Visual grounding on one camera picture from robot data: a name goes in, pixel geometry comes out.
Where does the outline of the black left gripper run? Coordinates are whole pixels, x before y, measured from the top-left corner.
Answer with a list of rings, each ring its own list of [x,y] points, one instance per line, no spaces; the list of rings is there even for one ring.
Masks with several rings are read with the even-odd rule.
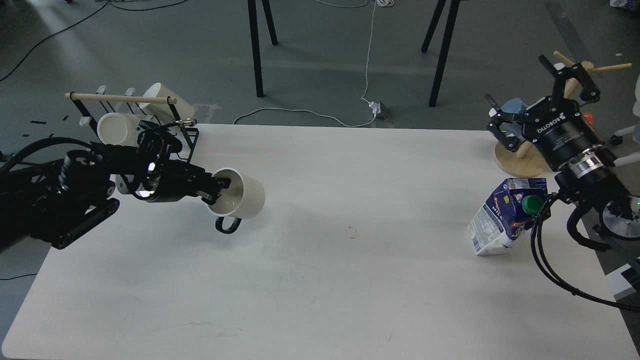
[[[155,161],[142,166],[131,184],[132,196],[148,203],[177,202],[185,196],[201,200],[208,206],[217,203],[222,192],[231,186],[231,178],[217,177],[205,168],[183,161]],[[140,196],[142,185],[153,187],[153,193]]]

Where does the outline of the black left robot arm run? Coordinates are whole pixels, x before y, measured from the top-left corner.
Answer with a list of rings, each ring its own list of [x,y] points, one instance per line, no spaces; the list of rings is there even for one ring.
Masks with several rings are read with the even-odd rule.
[[[18,151],[1,167],[1,250],[27,237],[70,246],[119,209],[114,191],[147,203],[199,197],[214,205],[231,179],[170,157],[183,146],[169,129],[182,125],[142,120],[135,146],[48,137]]]

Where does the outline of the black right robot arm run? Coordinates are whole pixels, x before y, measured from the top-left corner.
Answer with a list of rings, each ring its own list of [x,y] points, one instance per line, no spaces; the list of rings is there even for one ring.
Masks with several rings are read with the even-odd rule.
[[[507,112],[486,95],[493,110],[486,128],[498,143],[513,153],[524,142],[531,143],[556,173],[558,191],[542,203],[530,236],[535,264],[553,284],[573,296],[638,313],[638,306],[604,300],[569,284],[553,270],[544,253],[542,230],[544,221],[551,217],[551,207],[556,201],[572,204],[574,210],[566,223],[570,237],[588,249],[615,251],[629,265],[623,277],[632,289],[639,289],[639,260],[621,245],[622,241],[639,239],[639,197],[618,178],[615,155],[581,111],[583,105],[599,101],[601,91],[582,64],[555,66],[544,55],[538,59],[553,76],[550,95],[522,113]]]

